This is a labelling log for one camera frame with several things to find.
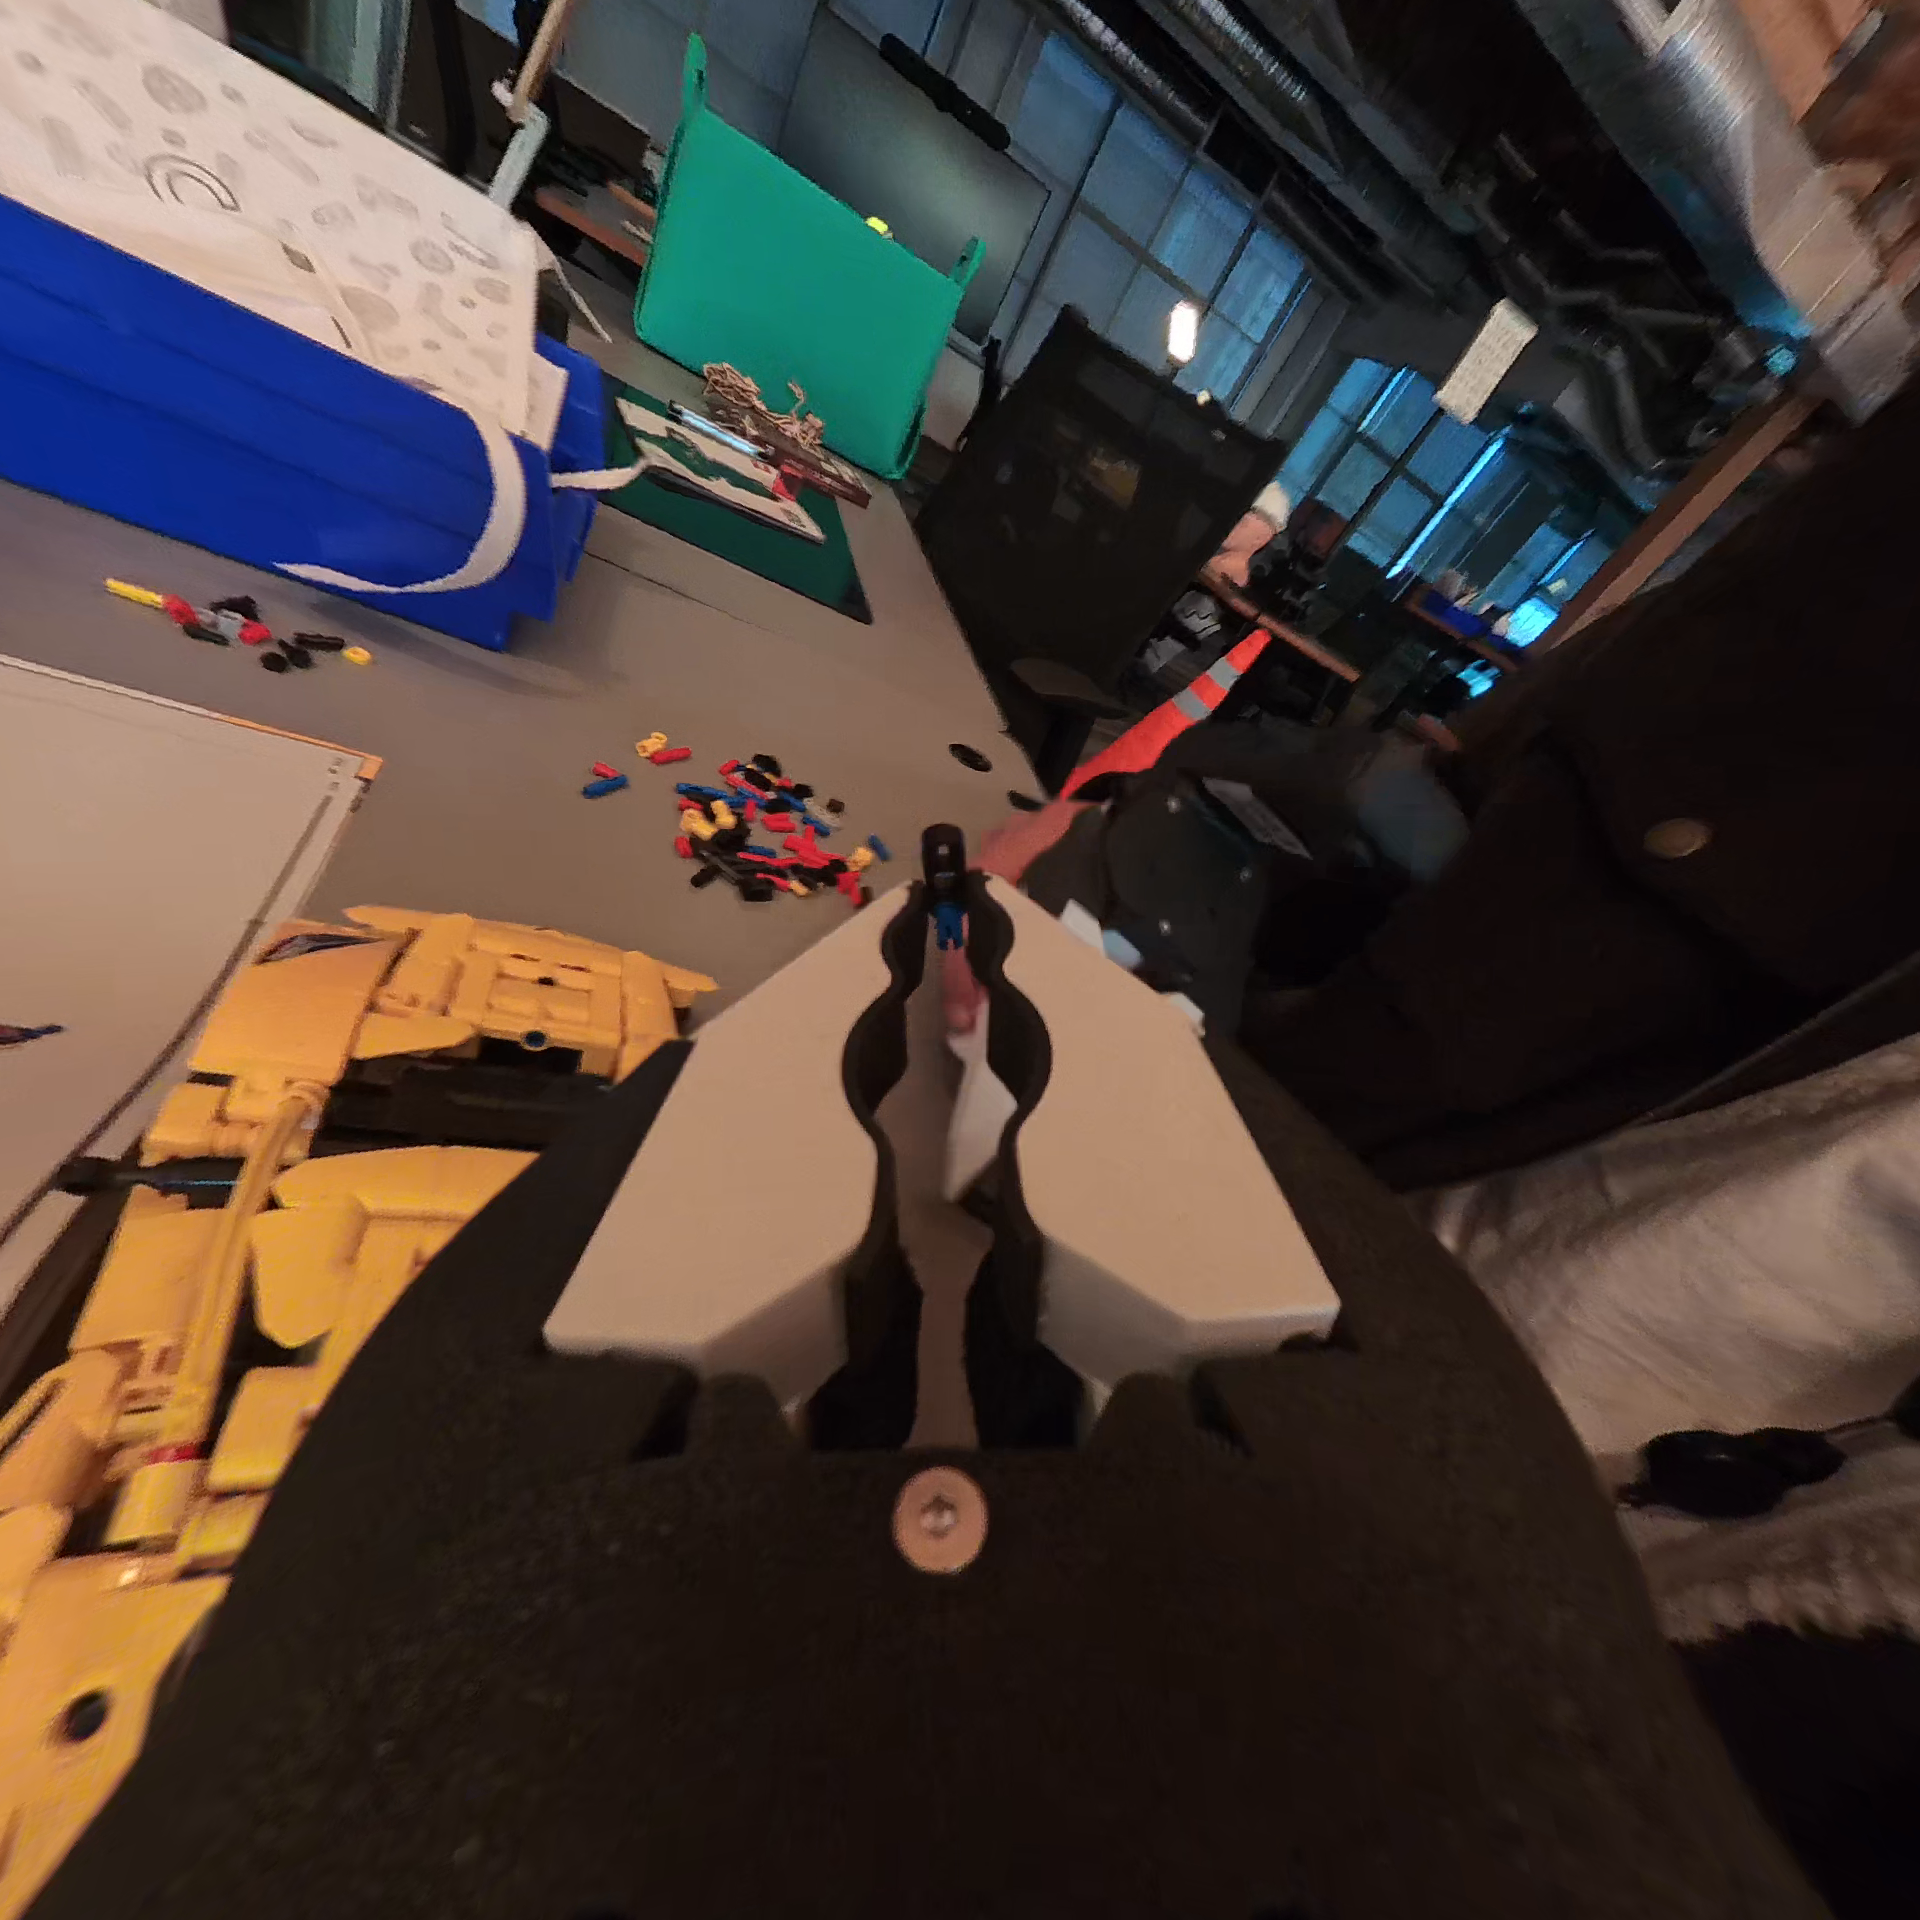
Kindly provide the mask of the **white paper bag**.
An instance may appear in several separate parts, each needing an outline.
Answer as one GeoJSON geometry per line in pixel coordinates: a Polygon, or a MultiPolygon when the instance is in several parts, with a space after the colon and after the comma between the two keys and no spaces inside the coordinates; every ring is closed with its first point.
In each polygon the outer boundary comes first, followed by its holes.
{"type": "Polygon", "coordinates": [[[5,3],[5,199],[553,446],[553,250],[156,3],[5,3]]]}

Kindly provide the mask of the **person's right hand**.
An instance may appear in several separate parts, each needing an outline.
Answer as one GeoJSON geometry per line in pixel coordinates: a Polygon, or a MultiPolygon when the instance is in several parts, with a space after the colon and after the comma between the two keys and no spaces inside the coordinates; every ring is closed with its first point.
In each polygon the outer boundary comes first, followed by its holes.
{"type": "Polygon", "coordinates": [[[977,842],[968,864],[1027,891],[1063,888],[1070,875],[1092,864],[1108,816],[1108,803],[1078,799],[1019,809],[977,842]]]}

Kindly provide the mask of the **black mesh office chair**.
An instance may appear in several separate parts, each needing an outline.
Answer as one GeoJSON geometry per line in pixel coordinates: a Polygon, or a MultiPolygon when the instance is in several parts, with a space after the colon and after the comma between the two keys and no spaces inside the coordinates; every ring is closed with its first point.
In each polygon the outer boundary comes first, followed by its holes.
{"type": "Polygon", "coordinates": [[[917,542],[1044,795],[1285,456],[1075,311],[971,427],[917,542]]]}

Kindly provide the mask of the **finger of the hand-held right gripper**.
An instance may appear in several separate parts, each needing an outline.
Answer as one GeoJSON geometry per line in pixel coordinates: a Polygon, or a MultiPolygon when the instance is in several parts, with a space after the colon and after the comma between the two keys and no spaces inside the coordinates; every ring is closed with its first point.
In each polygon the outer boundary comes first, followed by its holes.
{"type": "Polygon", "coordinates": [[[945,1143],[945,1200],[966,1204],[991,1180],[1008,1123],[1019,1118],[1014,1091],[999,1082],[985,1055],[985,1034],[953,1034],[960,1082],[945,1143]]]}

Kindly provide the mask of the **white and green card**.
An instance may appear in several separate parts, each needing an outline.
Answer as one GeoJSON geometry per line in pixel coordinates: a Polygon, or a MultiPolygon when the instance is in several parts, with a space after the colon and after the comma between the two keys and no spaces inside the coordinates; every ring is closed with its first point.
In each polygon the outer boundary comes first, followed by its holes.
{"type": "Polygon", "coordinates": [[[814,549],[828,544],[828,532],[774,463],[717,441],[685,419],[663,416],[645,403],[621,398],[616,416],[634,446],[634,475],[642,483],[723,508],[814,549]]]}

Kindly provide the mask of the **scattered black brick pins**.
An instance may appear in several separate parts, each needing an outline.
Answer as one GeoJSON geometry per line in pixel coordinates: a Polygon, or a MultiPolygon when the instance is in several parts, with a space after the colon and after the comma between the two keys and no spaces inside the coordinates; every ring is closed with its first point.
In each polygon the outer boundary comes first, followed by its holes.
{"type": "MultiPolygon", "coordinates": [[[[200,621],[195,626],[179,626],[187,636],[196,636],[200,643],[238,643],[230,636],[230,625],[235,621],[261,621],[261,606],[251,595],[223,595],[223,601],[210,601],[203,606],[195,603],[195,609],[200,613],[200,621]]],[[[326,633],[326,632],[276,632],[274,626],[274,643],[238,643],[245,652],[251,652],[271,673],[290,673],[290,667],[311,667],[322,659],[337,659],[342,647],[350,643],[346,636],[326,633]]]]}

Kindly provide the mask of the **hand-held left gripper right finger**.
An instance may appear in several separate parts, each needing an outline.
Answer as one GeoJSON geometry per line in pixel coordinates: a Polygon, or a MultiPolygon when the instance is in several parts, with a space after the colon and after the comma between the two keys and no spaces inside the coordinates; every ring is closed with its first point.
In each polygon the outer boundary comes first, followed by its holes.
{"type": "Polygon", "coordinates": [[[985,1449],[1073,1444],[1135,1374],[1322,1343],[1337,1291],[1192,1007],[1070,919],[978,879],[971,1034],[1019,1099],[968,1289],[968,1399],[985,1449]]]}

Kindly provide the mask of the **grey ceiling ducts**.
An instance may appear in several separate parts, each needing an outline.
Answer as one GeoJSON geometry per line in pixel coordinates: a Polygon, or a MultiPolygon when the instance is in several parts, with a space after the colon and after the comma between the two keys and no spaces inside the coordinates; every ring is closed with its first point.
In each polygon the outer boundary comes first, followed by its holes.
{"type": "Polygon", "coordinates": [[[1737,3],[1521,3],[1602,135],[1756,327],[1911,334],[1860,199],[1775,86],[1737,3]]]}

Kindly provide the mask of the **green cutting mat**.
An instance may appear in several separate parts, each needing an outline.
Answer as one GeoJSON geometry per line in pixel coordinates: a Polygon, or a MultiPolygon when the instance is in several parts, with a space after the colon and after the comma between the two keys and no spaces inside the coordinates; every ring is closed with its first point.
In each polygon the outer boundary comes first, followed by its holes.
{"type": "Polygon", "coordinates": [[[715,419],[706,419],[700,410],[685,410],[682,403],[673,398],[659,398],[651,393],[642,393],[627,382],[614,382],[607,390],[607,470],[623,475],[627,483],[604,493],[599,503],[611,513],[621,513],[627,521],[634,521],[638,527],[651,527],[659,535],[673,535],[715,557],[723,557],[774,586],[793,590],[803,601],[828,606],[835,613],[846,613],[852,621],[870,625],[873,621],[873,603],[870,603],[870,590],[859,577],[859,564],[852,557],[852,542],[847,542],[847,527],[846,527],[846,513],[842,503],[835,496],[814,493],[814,490],[793,490],[801,496],[801,503],[821,521],[821,527],[828,532],[828,544],[814,549],[807,542],[798,542],[789,535],[760,527],[745,516],[735,516],[723,508],[712,508],[700,498],[685,498],[681,493],[667,493],[654,490],[651,483],[642,483],[634,475],[634,446],[627,436],[627,427],[616,416],[616,403],[630,398],[630,403],[645,403],[649,410],[673,416],[673,419],[685,419],[697,429],[717,436],[717,441],[732,441],[735,449],[749,450],[745,436],[732,435],[727,427],[717,427],[715,419]]]}

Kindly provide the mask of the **wooden puzzle pieces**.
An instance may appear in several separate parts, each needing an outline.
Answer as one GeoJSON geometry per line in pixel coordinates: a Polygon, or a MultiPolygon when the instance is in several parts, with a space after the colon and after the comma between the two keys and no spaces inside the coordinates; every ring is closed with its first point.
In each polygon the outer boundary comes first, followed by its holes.
{"type": "Polygon", "coordinates": [[[828,450],[824,419],[807,405],[807,397],[789,382],[789,405],[770,403],[754,374],[732,363],[706,363],[700,367],[706,413],[754,446],[780,449],[780,456],[821,459],[828,450]]]}

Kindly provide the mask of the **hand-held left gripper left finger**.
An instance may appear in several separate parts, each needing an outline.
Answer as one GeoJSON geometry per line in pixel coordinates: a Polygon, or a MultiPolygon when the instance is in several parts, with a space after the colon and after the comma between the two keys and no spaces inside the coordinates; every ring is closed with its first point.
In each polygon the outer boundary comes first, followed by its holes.
{"type": "Polygon", "coordinates": [[[760,1377],[824,1449],[917,1422],[920,1283],[880,1123],[907,1075],[920,882],[706,1020],[550,1319],[569,1359],[760,1377]]]}

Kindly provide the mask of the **pile of mixed small bricks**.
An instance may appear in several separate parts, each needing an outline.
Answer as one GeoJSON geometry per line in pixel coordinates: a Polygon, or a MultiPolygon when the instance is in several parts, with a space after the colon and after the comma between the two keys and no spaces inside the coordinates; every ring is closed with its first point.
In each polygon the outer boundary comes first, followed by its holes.
{"type": "Polygon", "coordinates": [[[738,903],[846,899],[867,906],[897,847],[847,799],[803,783],[774,750],[703,755],[651,732],[627,755],[578,765],[584,803],[627,803],[689,888],[738,903]]]}

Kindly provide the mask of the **instruction booklet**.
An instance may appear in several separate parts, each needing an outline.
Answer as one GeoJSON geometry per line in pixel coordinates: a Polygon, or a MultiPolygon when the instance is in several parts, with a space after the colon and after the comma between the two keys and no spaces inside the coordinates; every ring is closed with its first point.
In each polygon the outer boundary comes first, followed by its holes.
{"type": "Polygon", "coordinates": [[[5,659],[5,1240],[143,1123],[380,758],[5,659]]]}

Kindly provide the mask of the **wall display screen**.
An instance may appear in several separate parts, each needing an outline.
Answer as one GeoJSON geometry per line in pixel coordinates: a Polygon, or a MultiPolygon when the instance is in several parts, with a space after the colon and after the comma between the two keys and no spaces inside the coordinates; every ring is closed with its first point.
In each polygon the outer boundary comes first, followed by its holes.
{"type": "Polygon", "coordinates": [[[905,46],[890,56],[824,7],[807,30],[776,151],[859,216],[885,219],[936,271],[978,243],[954,332],[977,349],[1004,332],[999,311],[1048,185],[954,84],[905,46]]]}

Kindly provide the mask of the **orange traffic cone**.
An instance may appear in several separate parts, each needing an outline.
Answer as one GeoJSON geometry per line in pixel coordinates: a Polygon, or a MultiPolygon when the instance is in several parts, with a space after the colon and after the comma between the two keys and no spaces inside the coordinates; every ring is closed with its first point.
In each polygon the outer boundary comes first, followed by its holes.
{"type": "Polygon", "coordinates": [[[1127,779],[1158,765],[1158,758],[1192,726],[1208,724],[1237,683],[1261,663],[1271,643],[1268,626],[1254,626],[1215,664],[1208,664],[1187,688],[1132,724],[1115,743],[1078,765],[1063,787],[1063,799],[1091,799],[1100,779],[1127,779]]]}

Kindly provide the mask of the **blue storage bin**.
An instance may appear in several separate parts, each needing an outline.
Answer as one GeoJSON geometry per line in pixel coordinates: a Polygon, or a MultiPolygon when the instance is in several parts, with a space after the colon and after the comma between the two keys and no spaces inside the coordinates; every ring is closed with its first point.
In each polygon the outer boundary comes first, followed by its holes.
{"type": "Polygon", "coordinates": [[[599,366],[537,334],[553,446],[475,425],[5,199],[5,478],[506,652],[577,578],[599,366]]]}

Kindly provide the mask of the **yellow toy brick car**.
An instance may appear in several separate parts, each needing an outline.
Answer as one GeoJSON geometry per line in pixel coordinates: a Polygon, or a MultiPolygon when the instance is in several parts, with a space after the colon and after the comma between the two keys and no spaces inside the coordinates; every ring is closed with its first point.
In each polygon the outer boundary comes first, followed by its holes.
{"type": "Polygon", "coordinates": [[[122,1160],[5,1413],[5,1917],[138,1758],[350,1361],[422,1267],[717,987],[545,922],[285,919],[122,1160]]]}

